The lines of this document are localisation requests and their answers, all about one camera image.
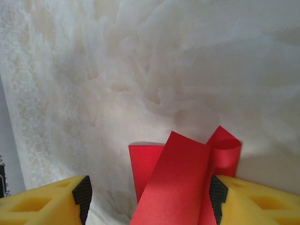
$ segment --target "red ribbon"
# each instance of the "red ribbon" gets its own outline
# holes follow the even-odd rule
[[[207,144],[171,132],[165,146],[129,146],[138,205],[131,225],[216,225],[213,174],[235,176],[241,142],[218,127]]]

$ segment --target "black rubber pad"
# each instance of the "black rubber pad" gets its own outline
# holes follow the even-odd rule
[[[210,201],[217,225],[221,224],[222,203],[226,202],[228,188],[215,176],[210,181]]]
[[[1,163],[0,164],[0,198],[5,197],[5,192],[6,190],[6,177],[5,177],[5,169],[4,169],[5,164]]]
[[[76,205],[80,206],[80,220],[82,225],[85,225],[88,217],[90,202],[92,200],[92,185],[90,177],[85,176],[83,180],[72,191]]]

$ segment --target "folded red paper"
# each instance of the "folded red paper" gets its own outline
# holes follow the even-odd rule
[[[207,144],[172,132],[165,146],[129,146],[138,206],[131,225],[216,225],[213,174],[235,176],[241,143],[218,127]]]

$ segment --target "yellow foam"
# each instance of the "yellow foam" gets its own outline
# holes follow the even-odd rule
[[[300,196],[227,176],[221,225],[300,225]]]
[[[81,225],[76,176],[0,199],[0,225]]]

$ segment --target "black textured grip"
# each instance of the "black textured grip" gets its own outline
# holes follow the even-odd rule
[[[80,220],[85,225],[92,200],[92,185],[90,177],[85,176],[83,180],[72,191],[75,203],[80,206]]]
[[[210,181],[210,201],[217,225],[221,224],[222,203],[226,202],[228,188],[215,176]]]

